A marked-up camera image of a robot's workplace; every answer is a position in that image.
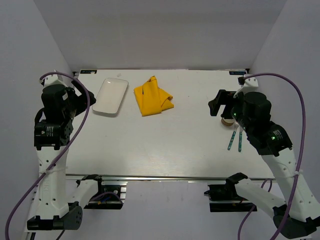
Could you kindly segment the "white rectangular plate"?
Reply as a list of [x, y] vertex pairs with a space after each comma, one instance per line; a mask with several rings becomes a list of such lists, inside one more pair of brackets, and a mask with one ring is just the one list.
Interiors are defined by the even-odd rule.
[[128, 88], [128, 81], [118, 78], [106, 78], [96, 96], [92, 110], [98, 114], [116, 115], [120, 109]]

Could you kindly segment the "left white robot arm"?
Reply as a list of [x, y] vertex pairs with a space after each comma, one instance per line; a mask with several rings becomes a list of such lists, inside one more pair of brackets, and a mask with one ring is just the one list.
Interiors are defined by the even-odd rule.
[[40, 78], [43, 108], [34, 119], [34, 146], [39, 165], [38, 205], [26, 224], [29, 231], [78, 230], [83, 209], [92, 198], [105, 196], [106, 187], [98, 174], [77, 180], [71, 196], [66, 193], [66, 163], [69, 147], [79, 131], [73, 133], [73, 120], [89, 113], [96, 99], [79, 82], [67, 86], [59, 73]]

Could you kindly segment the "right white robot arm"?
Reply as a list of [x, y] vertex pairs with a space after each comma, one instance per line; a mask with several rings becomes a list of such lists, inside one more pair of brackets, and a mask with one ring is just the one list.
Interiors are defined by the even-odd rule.
[[238, 83], [237, 91], [218, 91], [208, 103], [210, 115], [215, 117], [224, 107], [221, 118], [232, 120], [246, 134], [271, 170], [282, 197], [264, 190], [241, 172], [226, 179], [220, 196], [250, 201], [271, 217], [277, 235], [287, 239], [309, 236], [320, 226], [320, 204], [300, 170], [302, 157], [295, 156], [286, 130], [272, 122], [272, 104], [257, 91], [257, 76], [240, 76]]

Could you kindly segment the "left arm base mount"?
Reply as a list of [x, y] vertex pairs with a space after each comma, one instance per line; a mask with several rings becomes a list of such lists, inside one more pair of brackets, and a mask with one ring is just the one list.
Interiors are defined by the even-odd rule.
[[107, 184], [98, 174], [85, 175], [76, 180], [79, 197], [73, 196], [83, 209], [121, 210], [124, 198], [121, 198], [121, 185]]

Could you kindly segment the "yellow pikachu cloth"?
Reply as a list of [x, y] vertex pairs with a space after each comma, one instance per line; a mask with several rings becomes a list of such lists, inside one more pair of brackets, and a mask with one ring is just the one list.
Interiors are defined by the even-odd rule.
[[155, 76], [136, 87], [133, 92], [143, 117], [161, 114], [163, 111], [174, 108], [173, 96], [158, 86]]

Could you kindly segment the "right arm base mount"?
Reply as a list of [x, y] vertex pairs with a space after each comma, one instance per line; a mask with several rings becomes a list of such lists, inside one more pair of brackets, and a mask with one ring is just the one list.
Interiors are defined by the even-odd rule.
[[257, 211], [257, 207], [247, 199], [238, 195], [232, 195], [224, 184], [210, 184], [203, 193], [209, 199], [211, 213], [248, 213], [251, 208]]

